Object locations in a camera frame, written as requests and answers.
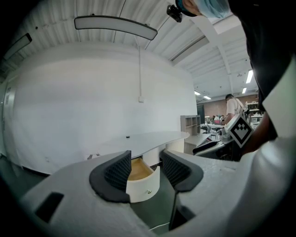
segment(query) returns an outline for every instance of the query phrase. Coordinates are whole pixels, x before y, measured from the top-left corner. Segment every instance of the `drawer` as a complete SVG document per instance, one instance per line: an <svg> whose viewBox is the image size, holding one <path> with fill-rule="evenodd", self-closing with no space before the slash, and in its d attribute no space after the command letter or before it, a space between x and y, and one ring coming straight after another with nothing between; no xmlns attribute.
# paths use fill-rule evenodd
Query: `drawer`
<svg viewBox="0 0 296 237"><path fill-rule="evenodd" d="M131 160L131 173L126 185L130 202L142 202L152 198L160 185L160 167L153 171L141 158Z"/></svg>

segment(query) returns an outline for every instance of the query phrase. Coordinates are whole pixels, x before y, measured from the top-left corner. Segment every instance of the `gray shelving unit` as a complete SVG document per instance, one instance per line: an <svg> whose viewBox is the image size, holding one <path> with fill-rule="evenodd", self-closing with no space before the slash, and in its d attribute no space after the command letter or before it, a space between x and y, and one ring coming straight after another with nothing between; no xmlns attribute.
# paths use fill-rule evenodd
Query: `gray shelving unit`
<svg viewBox="0 0 296 237"><path fill-rule="evenodd" d="M188 132L191 136L200 133L200 115L181 115L181 131Z"/></svg>

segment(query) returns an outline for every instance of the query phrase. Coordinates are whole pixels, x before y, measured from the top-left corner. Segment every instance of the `person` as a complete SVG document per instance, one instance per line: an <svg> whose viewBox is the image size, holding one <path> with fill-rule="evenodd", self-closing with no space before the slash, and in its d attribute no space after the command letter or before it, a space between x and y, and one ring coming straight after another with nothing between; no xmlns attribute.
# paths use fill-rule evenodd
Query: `person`
<svg viewBox="0 0 296 237"><path fill-rule="evenodd" d="M247 40L247 52L259 88L259 108L276 86L295 55L294 7L287 3L274 5L267 0L181 0L182 12L224 18L231 11L241 22ZM242 155L257 150L277 137L268 113L264 113L245 146Z"/></svg>
<svg viewBox="0 0 296 237"><path fill-rule="evenodd" d="M244 112L244 106L238 98L235 98L232 94L228 94L225 97L227 103L226 119L221 122L221 125L226 125L236 114L242 114Z"/></svg>

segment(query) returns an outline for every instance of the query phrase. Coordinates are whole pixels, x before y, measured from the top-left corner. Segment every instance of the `blue surgical mask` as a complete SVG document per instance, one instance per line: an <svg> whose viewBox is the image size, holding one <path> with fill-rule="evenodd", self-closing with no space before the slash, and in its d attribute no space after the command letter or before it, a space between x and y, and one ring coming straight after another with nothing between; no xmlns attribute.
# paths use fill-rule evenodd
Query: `blue surgical mask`
<svg viewBox="0 0 296 237"><path fill-rule="evenodd" d="M224 18L230 11L228 0L194 0L205 17Z"/></svg>

